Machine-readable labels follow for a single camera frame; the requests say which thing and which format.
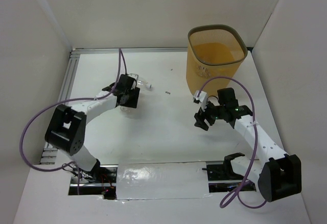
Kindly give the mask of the clear bottle red label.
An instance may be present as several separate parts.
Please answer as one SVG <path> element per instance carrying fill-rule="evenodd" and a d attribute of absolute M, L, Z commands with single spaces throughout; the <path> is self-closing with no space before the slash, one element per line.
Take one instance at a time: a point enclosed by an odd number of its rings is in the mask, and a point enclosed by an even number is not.
<path fill-rule="evenodd" d="M 124 107 L 124 106 L 121 106 L 120 107 L 120 110 L 124 113 L 130 113 L 131 112 L 131 108 L 129 107 Z"/>

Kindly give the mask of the clear bottle blue label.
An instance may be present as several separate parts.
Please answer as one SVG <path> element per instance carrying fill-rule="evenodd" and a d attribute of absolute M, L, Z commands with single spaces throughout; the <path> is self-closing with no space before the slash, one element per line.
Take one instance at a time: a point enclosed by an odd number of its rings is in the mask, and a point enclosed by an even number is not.
<path fill-rule="evenodd" d="M 196 74 L 199 78 L 203 79 L 210 79 L 212 77 L 210 70 L 200 65 L 197 67 Z"/>

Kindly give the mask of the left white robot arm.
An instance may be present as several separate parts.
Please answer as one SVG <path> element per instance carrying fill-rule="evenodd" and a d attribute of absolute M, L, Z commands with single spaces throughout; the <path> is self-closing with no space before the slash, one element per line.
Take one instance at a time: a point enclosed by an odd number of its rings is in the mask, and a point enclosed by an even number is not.
<path fill-rule="evenodd" d="M 137 74 L 121 74 L 117 83 L 103 88 L 89 101 L 67 106 L 58 105 L 45 133 L 45 141 L 64 152 L 90 183 L 107 172 L 84 146 L 87 124 L 118 106 L 137 108 L 140 88 Z"/>

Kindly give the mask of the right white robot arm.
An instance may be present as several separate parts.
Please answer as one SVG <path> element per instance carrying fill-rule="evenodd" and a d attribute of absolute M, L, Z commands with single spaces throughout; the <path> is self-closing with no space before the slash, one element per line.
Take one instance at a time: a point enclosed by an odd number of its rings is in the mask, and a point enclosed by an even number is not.
<path fill-rule="evenodd" d="M 195 113 L 196 127 L 208 130 L 215 121 L 225 121 L 245 139 L 259 159 L 252 162 L 242 153 L 227 155 L 223 162 L 225 177 L 234 179 L 246 176 L 268 202 L 301 192 L 299 157 L 287 154 L 268 136 L 253 119 L 250 108 L 239 105 L 233 88 L 218 90 L 218 105 L 210 102 L 204 91 L 196 91 L 193 101 L 201 105 Z"/>

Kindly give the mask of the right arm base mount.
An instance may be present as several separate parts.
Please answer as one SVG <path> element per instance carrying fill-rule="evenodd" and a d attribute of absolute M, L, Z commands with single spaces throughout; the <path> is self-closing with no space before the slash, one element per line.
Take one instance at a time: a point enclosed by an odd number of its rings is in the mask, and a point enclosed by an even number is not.
<path fill-rule="evenodd" d="M 202 168 L 208 179 L 209 193 L 227 193 L 241 184 L 243 176 L 229 175 L 222 162 L 206 163 Z"/>

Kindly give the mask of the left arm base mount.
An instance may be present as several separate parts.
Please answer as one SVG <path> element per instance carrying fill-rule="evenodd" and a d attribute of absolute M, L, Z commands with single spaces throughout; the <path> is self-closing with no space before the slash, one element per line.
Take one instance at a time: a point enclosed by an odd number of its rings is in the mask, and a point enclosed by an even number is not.
<path fill-rule="evenodd" d="M 71 173 L 69 182 L 68 195 L 98 195 L 102 199 L 117 200 L 116 196 L 116 179 L 118 165 L 102 165 L 100 175 L 97 178 L 91 177 L 86 172 L 71 167 L 68 172 Z"/>

